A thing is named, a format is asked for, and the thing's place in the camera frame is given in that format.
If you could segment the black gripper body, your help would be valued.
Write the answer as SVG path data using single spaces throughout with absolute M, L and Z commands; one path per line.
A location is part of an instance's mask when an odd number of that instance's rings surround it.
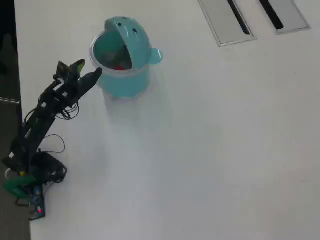
M 56 79 L 53 82 L 53 95 L 59 101 L 62 101 L 66 106 L 73 106 L 78 101 L 78 82 L 76 80 L 64 81 L 62 79 Z

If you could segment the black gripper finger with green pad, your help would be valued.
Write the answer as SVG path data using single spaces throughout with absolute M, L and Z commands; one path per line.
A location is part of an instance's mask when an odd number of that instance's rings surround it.
M 81 71 L 84 68 L 86 64 L 85 59 L 80 59 L 74 62 L 69 66 L 69 73 L 68 73 L 68 78 L 67 80 L 69 82 L 77 82 L 80 78 Z
M 95 71 L 89 72 L 81 77 L 77 82 L 77 96 L 83 97 L 89 92 L 98 82 L 102 75 L 102 69 L 98 67 Z

